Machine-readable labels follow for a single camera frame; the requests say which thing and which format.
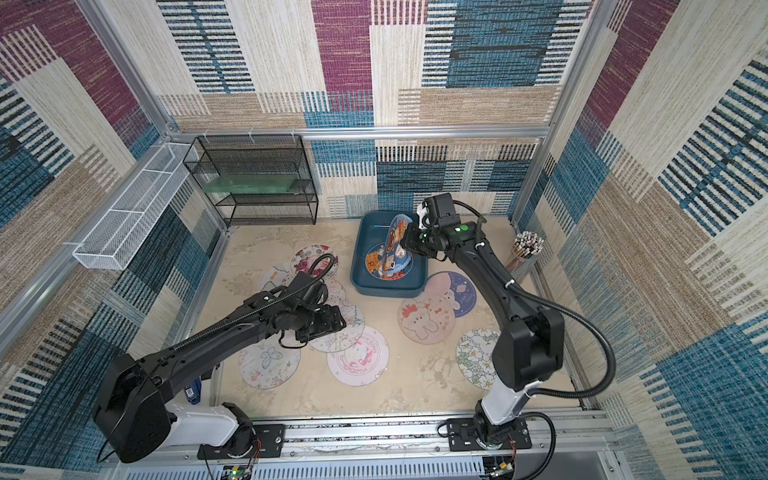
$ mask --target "cartoon placemat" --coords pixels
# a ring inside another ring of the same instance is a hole
[[[272,335],[240,351],[237,363],[248,385],[262,390],[273,389],[287,381],[299,367],[301,350],[284,349],[277,342],[279,338],[279,335]],[[296,343],[293,332],[286,332],[283,342],[287,345]]]
[[[397,310],[397,320],[408,338],[423,345],[445,340],[456,324],[453,310],[436,297],[424,302],[413,298],[403,300]]]
[[[381,266],[382,266],[382,257],[384,255],[384,242],[379,243],[378,245],[374,245],[371,247],[370,250],[368,250],[368,253],[366,254],[366,269],[368,269],[368,273],[373,275],[375,278],[378,278],[379,280],[400,280],[405,275],[408,275],[408,272],[411,271],[411,268],[413,268],[413,262],[409,262],[408,265],[403,270],[400,270],[397,273],[394,273],[393,275],[382,275],[381,274]]]
[[[490,390],[496,370],[491,352],[498,341],[498,332],[490,329],[469,330],[456,346],[456,362],[472,385]]]
[[[360,308],[349,302],[341,302],[339,310],[341,310],[341,316],[346,322],[346,327],[339,332],[310,340],[312,348],[326,353],[341,352],[354,345],[355,341],[360,338],[366,328],[366,319]]]
[[[276,286],[288,286],[295,276],[290,272],[287,262],[271,266],[259,280],[259,291],[272,290]]]
[[[378,330],[367,326],[362,335],[343,352],[328,354],[328,368],[341,383],[368,385],[378,379],[389,363],[389,346]]]
[[[328,305],[340,306],[342,302],[346,302],[346,290],[344,290],[344,285],[327,275],[323,277],[323,282],[325,282],[328,287],[328,299],[326,300]]]
[[[455,272],[439,272],[429,277],[424,291],[416,298],[422,302],[438,298],[452,308],[454,316],[459,318],[475,308],[478,294],[466,276]]]
[[[290,259],[290,272],[295,276],[298,272],[310,273],[310,267],[317,260],[317,257],[324,253],[331,253],[336,262],[331,267],[331,271],[328,275],[333,275],[339,269],[339,254],[331,247],[322,245],[321,243],[315,243],[313,245],[307,245],[303,249],[296,252],[293,258]],[[323,260],[316,267],[312,276],[317,276],[328,265],[328,260]]]

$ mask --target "blue plastic tray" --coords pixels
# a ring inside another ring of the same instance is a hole
[[[427,257],[421,255],[413,256],[413,267],[400,280],[379,280],[371,275],[366,268],[366,255],[369,250],[386,241],[389,224],[395,215],[402,213],[405,212],[377,210],[365,215],[360,221],[349,279],[362,295],[413,298],[419,295],[427,284]],[[416,214],[408,215],[413,220],[419,221]]]

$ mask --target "white wire basket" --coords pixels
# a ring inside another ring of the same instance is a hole
[[[188,144],[165,144],[74,249],[74,258],[85,268],[125,270],[187,178],[181,161],[188,150]]]

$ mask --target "round placemat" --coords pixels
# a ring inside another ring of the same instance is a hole
[[[288,286],[295,275],[290,272],[287,262],[271,266],[259,280],[259,291],[272,290],[276,286]]]
[[[328,305],[340,306],[342,302],[346,302],[346,290],[344,290],[344,285],[327,275],[323,277],[323,282],[325,282],[328,287],[328,299],[326,300]]]
[[[237,363],[248,385],[262,390],[273,389],[287,381],[299,367],[301,350],[284,349],[277,342],[279,338],[279,335],[272,335],[240,351]],[[293,332],[286,332],[283,341],[287,345],[296,343]]]
[[[491,352],[498,341],[498,332],[490,329],[469,330],[456,346],[456,362],[472,385],[490,390],[496,370]]]
[[[339,332],[321,336],[320,338],[310,340],[310,345],[315,350],[325,353],[341,352],[355,344],[366,328],[366,319],[357,305],[349,302],[339,304],[341,316],[346,322],[346,328]]]
[[[438,298],[452,308],[454,316],[459,318],[475,308],[478,294],[466,276],[455,272],[439,272],[429,277],[424,291],[416,298],[422,302]]]
[[[406,265],[406,268],[403,270],[400,270],[397,273],[394,273],[393,275],[385,275],[382,276],[379,272],[379,268],[382,266],[382,256],[384,255],[384,242],[379,243],[378,245],[374,245],[371,247],[370,250],[368,250],[368,253],[366,254],[366,269],[368,269],[368,273],[373,275],[374,278],[378,278],[379,280],[400,280],[404,276],[408,275],[408,272],[411,271],[413,268],[413,262],[409,262],[408,265]]]
[[[368,385],[378,379],[389,363],[389,346],[378,330],[367,326],[362,335],[343,352],[328,354],[328,368],[341,383]]]
[[[453,310],[439,298],[406,299],[397,310],[400,329],[416,343],[432,345],[448,338],[456,324]]]
[[[313,245],[307,245],[303,249],[299,250],[290,259],[290,272],[295,276],[298,272],[310,273],[310,267],[317,260],[317,257],[324,253],[332,253],[336,262],[331,267],[331,271],[328,275],[333,275],[339,269],[339,254],[331,247],[322,245],[321,243],[315,243]],[[328,264],[328,260],[323,260],[316,267],[314,273],[310,273],[312,276],[317,276]]]

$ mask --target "patterned wall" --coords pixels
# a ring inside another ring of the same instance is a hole
[[[546,122],[591,0],[105,4],[174,121],[204,130]]]
[[[613,343],[599,401],[636,478],[768,478],[766,25],[762,1],[620,0],[521,220]]]
[[[97,475],[104,436],[91,409],[107,365],[124,352],[141,358],[172,344],[220,236],[191,182],[126,270],[78,266],[3,357],[3,478]]]
[[[74,0],[0,0],[0,310],[157,138]]]

